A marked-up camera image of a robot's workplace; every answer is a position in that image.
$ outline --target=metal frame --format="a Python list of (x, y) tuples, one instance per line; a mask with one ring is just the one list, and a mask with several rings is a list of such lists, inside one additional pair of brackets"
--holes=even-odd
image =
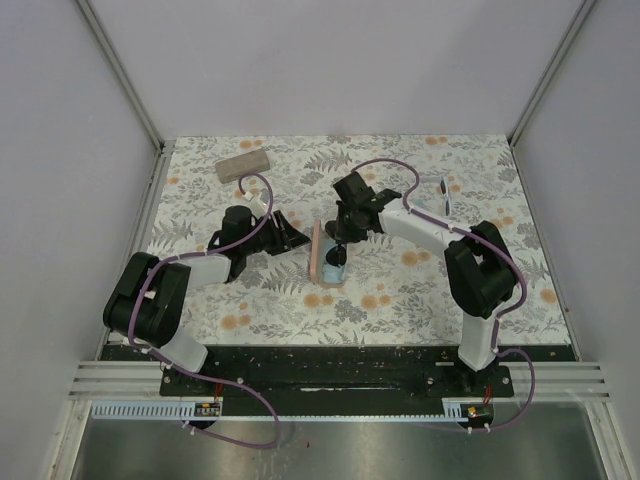
[(533, 90), (531, 97), (529, 97), (529, 101), (527, 102), (524, 111), (520, 115), (520, 118), (518, 118), (514, 130), (507, 136), (511, 148), (514, 148), (522, 137), (527, 124), (535, 114), (538, 105), (544, 98), (549, 86), (564, 63), (571, 46), (576, 41), (576, 38), (578, 38), (582, 27), (591, 15), (591, 12), (593, 12), (598, 1), (599, 0), (583, 0), (580, 7), (578, 7), (578, 10), (567, 27), (567, 30), (564, 32), (560, 43), (553, 52), (551, 60), (549, 60), (542, 77), (538, 80), (536, 88)]
[(118, 58), (118, 54), (116, 53), (111, 40), (107, 35), (106, 30), (104, 29), (102, 22), (98, 18), (95, 8), (91, 4), (90, 0), (73, 0), (78, 9), (80, 10), (80, 14), (82, 15), (84, 21), (89, 27), (89, 31), (93, 35), (93, 38), (96, 42), (96, 45), (105, 60), (107, 61), (111, 72), (114, 77), (118, 81), (118, 84), (122, 88), (122, 93), (129, 101), (131, 108), (136, 114), (136, 117), (140, 121), (142, 127), (147, 133), (147, 137), (149, 141), (156, 149), (156, 151), (162, 150), (164, 140), (162, 139), (158, 129), (154, 125), (147, 109), (143, 105), (138, 93), (136, 92), (131, 80), (129, 80), (129, 76), (122, 66), (122, 62)]
[[(511, 399), (494, 399), (495, 402), (519, 403), (526, 398), (530, 379), (528, 366), (524, 363), (507, 362), (514, 382), (516, 395)], [(82, 362), (71, 387), (68, 402), (67, 428), (61, 436), (55, 461), (49, 472), (52, 480), (71, 478), (80, 442), (84, 433), (92, 404), (96, 400), (130, 400), (137, 405), (158, 405), (176, 400), (194, 398), (160, 397), (162, 379), (161, 365), (155, 361), (134, 362)], [(618, 423), (610, 405), (610, 397), (600, 366), (594, 362), (536, 362), (536, 395), (534, 403), (580, 403), (584, 404), (597, 447), (607, 475), (612, 480), (637, 480), (633, 466), (620, 436)], [(463, 399), (443, 399), (447, 405), (462, 403)], [(464, 399), (465, 403), (481, 402), (482, 399)], [(252, 417), (244, 420), (268, 420), (269, 417)], [(316, 417), (291, 418), (291, 421), (318, 421)], [(403, 419), (345, 418), (344, 421), (395, 421)], [(404, 419), (424, 421), (424, 419)]]
[[(135, 229), (132, 233), (128, 249), (128, 258), (131, 253), (144, 249), (150, 240), (150, 225), (158, 208), (162, 184), (169, 168), (173, 144), (165, 144), (160, 133), (155, 127), (148, 111), (144, 107), (129, 76), (110, 41), (98, 15), (90, 0), (73, 0), (77, 5), (84, 21), (91, 31), (94, 40), (114, 77), (122, 88), (123, 94), (129, 101), (138, 120), (141, 122), (149, 141), (157, 151), (156, 162), (143, 200), (138, 208)], [(576, 11), (567, 30), (565, 31), (558, 47), (549, 61), (531, 97), (527, 101), (513, 132), (508, 136), (509, 145), (518, 164), (514, 147), (521, 139), (528, 122), (544, 98), (546, 91), (552, 84), (556, 74), (563, 64), (571, 46), (575, 42), (580, 30), (592, 13), (598, 0), (583, 0)], [(528, 187), (523, 180), (525, 194), (529, 197)], [(532, 208), (534, 221), (538, 217)], [(541, 236), (543, 251), (547, 260), (548, 249), (544, 236)], [(553, 264), (548, 261), (551, 277), (558, 292), (561, 305), (564, 304), (564, 296), (555, 282), (557, 275)], [(571, 335), (572, 345), (578, 357), (578, 343), (574, 329), (567, 319), (567, 325)], [(109, 339), (109, 332), (105, 329), (100, 348), (96, 353), (99, 358), (102, 346)], [(528, 394), (529, 373), (526, 364), (507, 363), (511, 370), (516, 396), (512, 399), (495, 399), (497, 402), (520, 402)], [(550, 362), (536, 363), (537, 393), (534, 402), (578, 402), (583, 403), (596, 438), (596, 443), (607, 475), (611, 479), (630, 479), (638, 477), (633, 467), (625, 460), (629, 457), (615, 414), (611, 408), (610, 397), (604, 377), (597, 363), (586, 362)], [(60, 480), (71, 478), (76, 457), (80, 448), (80, 442), (84, 434), (86, 422), (91, 413), (95, 400), (124, 399), (137, 402), (170, 402), (175, 398), (159, 396), (159, 382), (162, 372), (158, 362), (82, 362), (73, 383), (69, 400), (65, 404), (62, 423), (64, 427), (59, 435), (59, 442), (53, 455), (53, 463), (48, 470), (48, 478)], [(455, 404), (461, 399), (447, 399)]]

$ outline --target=wooden block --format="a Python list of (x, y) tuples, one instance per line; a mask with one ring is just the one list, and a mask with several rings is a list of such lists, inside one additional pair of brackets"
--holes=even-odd
[(245, 173), (260, 173), (270, 168), (269, 157), (267, 157), (267, 152), (262, 148), (216, 163), (216, 173), (222, 183), (237, 180)]

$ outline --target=white wall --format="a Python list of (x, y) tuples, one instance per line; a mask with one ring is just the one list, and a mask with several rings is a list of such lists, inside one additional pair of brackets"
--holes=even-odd
[(640, 458), (640, 3), (600, 2), (516, 153), (580, 348)]
[(580, 0), (94, 0), (161, 134), (508, 133)]
[(153, 152), (73, 2), (1, 11), (0, 477), (25, 480), (96, 351)]

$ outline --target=floral tablecloth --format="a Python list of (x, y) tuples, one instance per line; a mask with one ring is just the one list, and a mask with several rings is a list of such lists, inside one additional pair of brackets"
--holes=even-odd
[[(359, 162), (392, 157), (421, 176), (445, 175), (452, 218), (494, 222), (529, 284), (529, 300), (505, 317), (501, 343), (562, 344), (569, 335), (507, 141), (502, 135), (359, 135), (322, 137), (184, 137), (175, 144), (148, 251), (165, 256), (203, 250), (224, 210), (239, 203), (235, 183), (221, 185), (215, 162), (267, 151), (275, 208), (311, 236), (314, 219), (334, 219), (331, 184)], [(375, 189), (407, 189), (412, 175), (395, 165), (365, 167)], [(246, 187), (260, 189), (259, 180)], [(412, 202), (442, 211), (434, 183)], [(349, 246), (344, 288), (309, 281), (310, 247), (276, 257), (249, 257), (233, 283), (188, 293), (187, 330), (209, 344), (450, 344), (461, 311), (449, 294), (444, 264), (414, 244), (386, 235)], [(519, 290), (514, 293), (517, 298)]]

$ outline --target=gray leaf print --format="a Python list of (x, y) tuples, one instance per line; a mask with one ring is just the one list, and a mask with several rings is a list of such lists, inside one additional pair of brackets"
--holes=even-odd
[(498, 165), (501, 167), (512, 167), (513, 157), (511, 156), (511, 153), (507, 151), (500, 155), (500, 158), (498, 158)]
[(269, 262), (265, 253), (249, 255), (247, 258), (247, 270), (264, 270), (268, 266)]
[(343, 322), (349, 321), (351, 323), (360, 323), (367, 319), (367, 312), (354, 307), (353, 303), (349, 300), (338, 300), (334, 309), (336, 316)]
[(347, 137), (345, 135), (327, 135), (327, 141), (344, 145), (345, 143), (349, 143), (351, 141), (351, 137)]
[(415, 294), (397, 302), (393, 309), (399, 317), (408, 319), (409, 333), (415, 333), (418, 329), (427, 326), (433, 316), (433, 311), (424, 297)]
[(240, 282), (244, 285), (245, 288), (254, 288), (259, 287), (264, 278), (260, 272), (245, 270), (240, 274), (240, 276), (236, 279), (237, 282)]
[(305, 185), (309, 185), (310, 187), (312, 187), (316, 183), (318, 183), (318, 180), (320, 180), (321, 178), (324, 178), (324, 175), (322, 175), (320, 172), (309, 172), (309, 173), (305, 173), (302, 176), (302, 178), (300, 179), (300, 183), (303, 183)]
[(522, 243), (529, 248), (539, 249), (540, 248), (540, 240), (538, 239), (538, 232), (536, 232), (536, 227), (533, 226), (533, 223), (521, 223), (518, 225), (517, 232), (520, 235), (524, 235), (524, 239)]
[(337, 345), (338, 340), (336, 340), (335, 338), (331, 338), (329, 335), (327, 335), (326, 333), (324, 335), (322, 335), (323, 338), (318, 339), (318, 343), (320, 345)]
[(304, 168), (329, 172), (331, 169), (338, 170), (339, 167), (348, 165), (351, 162), (353, 162), (353, 159), (348, 152), (345, 154), (343, 150), (340, 150), (340, 152), (329, 150), (328, 153), (316, 153), (311, 157), (311, 160), (305, 163)]
[(498, 178), (503, 182), (513, 182), (518, 178), (518, 172), (514, 168), (505, 168), (498, 174)]
[(162, 248), (172, 247), (180, 239), (186, 239), (193, 235), (191, 230), (191, 222), (187, 223), (186, 220), (178, 223), (173, 219), (169, 219), (170, 224), (158, 222), (153, 227), (153, 233), (151, 234), (151, 243), (153, 246), (159, 246)]
[(264, 281), (262, 288), (289, 294), (297, 290), (300, 293), (308, 282), (308, 266), (291, 262), (291, 265), (284, 264), (271, 270), (269, 278)]
[(549, 271), (545, 267), (543, 262), (537, 262), (535, 259), (531, 260), (520, 260), (519, 259), (520, 269), (524, 272), (525, 277), (527, 278), (527, 282), (531, 285), (532, 288), (536, 287), (536, 283), (539, 280), (545, 280), (549, 275)]

